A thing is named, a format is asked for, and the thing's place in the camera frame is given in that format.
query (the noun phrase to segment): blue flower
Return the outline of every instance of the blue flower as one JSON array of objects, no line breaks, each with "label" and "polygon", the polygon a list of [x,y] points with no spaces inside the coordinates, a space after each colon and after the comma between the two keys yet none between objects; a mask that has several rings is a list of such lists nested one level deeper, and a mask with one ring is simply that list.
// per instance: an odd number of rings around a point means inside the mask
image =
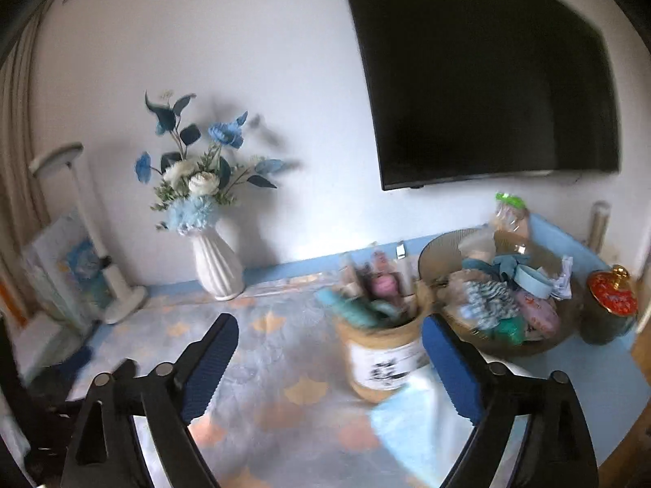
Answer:
[{"label": "blue flower", "polygon": [[215,123],[208,128],[208,134],[217,143],[230,145],[233,148],[240,148],[244,139],[242,138],[242,125],[246,122],[249,112],[244,112],[240,117],[230,123]]},{"label": "blue flower", "polygon": [[185,235],[217,223],[217,203],[212,196],[178,198],[167,210],[167,228]]},{"label": "blue flower", "polygon": [[135,173],[140,183],[149,183],[152,179],[152,158],[147,152],[143,152],[135,162]]}]

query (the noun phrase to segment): green bottle cap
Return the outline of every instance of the green bottle cap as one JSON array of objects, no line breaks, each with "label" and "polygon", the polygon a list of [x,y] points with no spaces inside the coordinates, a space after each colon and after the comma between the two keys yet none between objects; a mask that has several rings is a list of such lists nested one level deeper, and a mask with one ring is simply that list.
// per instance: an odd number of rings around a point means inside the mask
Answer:
[{"label": "green bottle cap", "polygon": [[526,209],[526,204],[522,198],[519,196],[514,196],[513,194],[509,194],[508,192],[498,192],[495,195],[495,199],[498,202],[503,202],[506,205],[515,207],[516,209]]}]

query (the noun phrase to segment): white wall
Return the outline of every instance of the white wall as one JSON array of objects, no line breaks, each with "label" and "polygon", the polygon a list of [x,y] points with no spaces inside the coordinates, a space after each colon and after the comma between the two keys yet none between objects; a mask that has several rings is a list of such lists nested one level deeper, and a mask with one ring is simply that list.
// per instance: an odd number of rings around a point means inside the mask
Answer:
[{"label": "white wall", "polygon": [[[164,89],[198,98],[188,121],[248,109],[240,155],[295,159],[278,191],[242,189],[221,228],[247,265],[305,259],[486,220],[496,190],[514,190],[579,238],[595,200],[613,204],[612,257],[636,271],[651,222],[651,63],[612,0],[565,0],[603,32],[623,133],[617,177],[496,179],[382,192],[372,118],[346,0],[71,0],[55,3],[38,40],[32,113],[37,151],[86,145],[86,191],[113,256],[133,281],[192,280],[190,245],[156,233],[150,187],[133,163],[173,144],[143,105]],[[43,182],[53,216],[72,203],[65,172]]]}]

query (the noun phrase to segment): lamp base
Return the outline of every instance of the lamp base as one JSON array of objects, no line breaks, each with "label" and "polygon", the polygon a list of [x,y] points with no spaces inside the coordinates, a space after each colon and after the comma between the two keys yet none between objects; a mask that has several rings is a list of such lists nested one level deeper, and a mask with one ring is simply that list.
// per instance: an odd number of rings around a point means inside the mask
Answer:
[{"label": "lamp base", "polygon": [[135,312],[142,302],[147,298],[147,290],[144,286],[136,286],[131,293],[123,299],[115,299],[104,312],[104,322],[107,325],[114,325],[126,319]]}]

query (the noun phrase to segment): pen holder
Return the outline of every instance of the pen holder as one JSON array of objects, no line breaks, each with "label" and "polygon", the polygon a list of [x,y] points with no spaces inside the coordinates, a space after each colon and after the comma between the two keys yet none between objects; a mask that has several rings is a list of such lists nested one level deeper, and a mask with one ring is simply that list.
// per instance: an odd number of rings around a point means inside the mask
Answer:
[{"label": "pen holder", "polygon": [[346,376],[353,390],[364,400],[379,403],[402,386],[409,373],[427,365],[422,347],[423,320],[432,313],[432,291],[416,282],[418,314],[406,325],[394,329],[363,330],[334,318],[342,344]]}]

